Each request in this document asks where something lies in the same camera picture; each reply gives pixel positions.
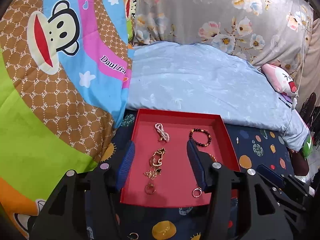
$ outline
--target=light blue blanket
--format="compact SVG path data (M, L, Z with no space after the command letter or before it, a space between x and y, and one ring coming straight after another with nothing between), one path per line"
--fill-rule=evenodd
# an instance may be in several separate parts
M156 42L136 49L126 108L219 114L229 124L285 132L300 150L309 130L251 64L204 44Z

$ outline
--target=red tray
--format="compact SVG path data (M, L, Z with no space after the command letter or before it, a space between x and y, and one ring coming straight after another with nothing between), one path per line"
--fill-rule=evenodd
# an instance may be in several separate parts
M155 129L158 122L163 124L164 131L170 136L168 143L158 141L160 136ZM208 147L198 147L199 150L213 155L228 168L240 171L227 129L219 115L140 109L132 134L135 156L121 192L121 203L162 208L209 204L210 193L202 193L198 198L192 196L197 183L187 156L187 141L193 128L207 130L212 138ZM204 133L194 132L193 138L207 143ZM149 159L160 148L166 150L161 175L152 181L155 193L148 195L145 187L149 178L143 173L150 169Z

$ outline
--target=tiled floor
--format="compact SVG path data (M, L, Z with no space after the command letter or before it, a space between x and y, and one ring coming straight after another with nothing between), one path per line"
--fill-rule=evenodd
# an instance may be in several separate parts
M314 175L320 168L320 147L318 148L318 150L316 148L317 147L313 147L312 153L307 157L309 164L309 173L307 174L307 176L296 176L298 179L308 184L311 183Z

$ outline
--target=pink pillow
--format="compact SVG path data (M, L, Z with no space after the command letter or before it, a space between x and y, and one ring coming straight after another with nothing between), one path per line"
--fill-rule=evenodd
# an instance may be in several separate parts
M261 68L275 91L289 97L296 96L297 87L284 69L270 64L264 64Z

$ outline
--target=red mouth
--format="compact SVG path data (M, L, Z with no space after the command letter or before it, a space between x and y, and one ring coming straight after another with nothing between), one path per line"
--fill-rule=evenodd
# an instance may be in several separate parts
M297 91L297 87L293 81L289 82L289 86L292 93L295 93Z
M130 12L130 0L127 1L126 8L125 8L125 13L127 18L129 18L129 12Z
M53 67L53 64L52 64L52 61L51 61L51 58L50 58L50 54L49 54L48 44L47 44L47 41L45 39L45 35L44 35L42 26L40 24L40 21L39 21L37 15L36 15L36 19L35 19L34 31L35 31L36 43L37 43L38 49L39 49L42 57L44 58L44 61L48 65Z

